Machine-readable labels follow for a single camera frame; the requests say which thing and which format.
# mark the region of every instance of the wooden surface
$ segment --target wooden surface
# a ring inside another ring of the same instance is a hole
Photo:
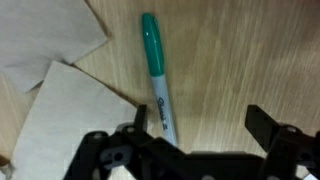
[[[159,22],[179,147],[263,155],[244,128],[248,104],[310,135],[320,129],[320,2],[315,0],[89,0],[109,42],[75,66],[134,104],[161,135],[141,37]],[[0,76],[0,154],[10,158],[37,89]]]

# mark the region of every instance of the green marker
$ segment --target green marker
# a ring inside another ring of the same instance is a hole
[[[144,13],[142,15],[142,31],[149,72],[157,98],[164,135],[172,145],[176,146],[177,139],[168,96],[166,77],[164,74],[164,58],[158,23],[149,13]]]

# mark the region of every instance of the screw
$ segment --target screw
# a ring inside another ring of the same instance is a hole
[[[102,134],[101,133],[96,133],[94,134],[93,138],[94,139],[100,139],[102,137]]]
[[[280,180],[280,178],[276,177],[276,176],[269,176],[267,178],[267,180]]]
[[[297,129],[292,126],[289,126],[287,129],[288,131],[291,131],[291,132],[297,132]]]
[[[204,175],[201,180],[215,180],[212,176],[210,175]]]
[[[128,132],[133,132],[134,130],[135,130],[134,127],[128,127],[127,129]]]

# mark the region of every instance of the beige paper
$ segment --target beige paper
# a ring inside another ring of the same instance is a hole
[[[53,62],[18,139],[11,180],[62,180],[82,137],[113,134],[136,108],[83,72]],[[117,178],[132,179],[117,171]]]
[[[27,92],[52,61],[71,64],[106,41],[84,0],[1,0],[0,70]]]

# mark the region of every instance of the wooden table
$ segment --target wooden table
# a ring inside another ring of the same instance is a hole
[[[179,147],[263,155],[244,127],[248,104],[310,135],[320,130],[320,2],[315,0],[89,0],[109,42],[75,66],[134,104],[161,135],[141,37],[159,21]],[[10,158],[38,89],[0,76],[0,154]]]

